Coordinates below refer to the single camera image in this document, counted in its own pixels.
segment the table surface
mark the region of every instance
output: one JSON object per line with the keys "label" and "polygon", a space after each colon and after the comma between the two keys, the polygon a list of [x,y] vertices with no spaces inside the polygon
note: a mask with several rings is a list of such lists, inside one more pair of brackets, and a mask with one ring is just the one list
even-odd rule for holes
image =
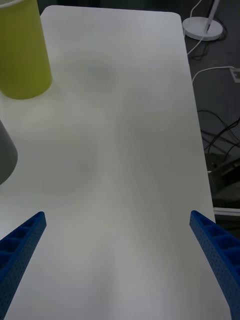
{"label": "table surface", "polygon": [[0,96],[18,150],[0,236],[47,220],[6,320],[230,319],[189,227],[191,210],[214,214],[180,17],[51,6],[41,19],[50,89]]}

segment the power outlet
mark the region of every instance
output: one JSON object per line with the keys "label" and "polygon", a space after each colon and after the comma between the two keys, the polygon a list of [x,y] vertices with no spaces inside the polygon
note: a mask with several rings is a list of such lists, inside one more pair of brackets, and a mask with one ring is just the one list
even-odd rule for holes
{"label": "power outlet", "polygon": [[240,84],[240,69],[230,69],[233,80]]}

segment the yellow cylinder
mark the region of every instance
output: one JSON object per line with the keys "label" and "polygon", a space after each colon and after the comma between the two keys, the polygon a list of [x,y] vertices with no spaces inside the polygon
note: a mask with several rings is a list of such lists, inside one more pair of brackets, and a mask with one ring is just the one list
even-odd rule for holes
{"label": "yellow cylinder", "polygon": [[28,99],[52,83],[37,0],[0,0],[0,89]]}

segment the gray object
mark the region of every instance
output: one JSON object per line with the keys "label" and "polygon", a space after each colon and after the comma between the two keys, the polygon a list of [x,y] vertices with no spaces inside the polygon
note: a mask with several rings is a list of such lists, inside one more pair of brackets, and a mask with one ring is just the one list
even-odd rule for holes
{"label": "gray object", "polygon": [[17,149],[0,121],[0,185],[13,173],[17,161]]}

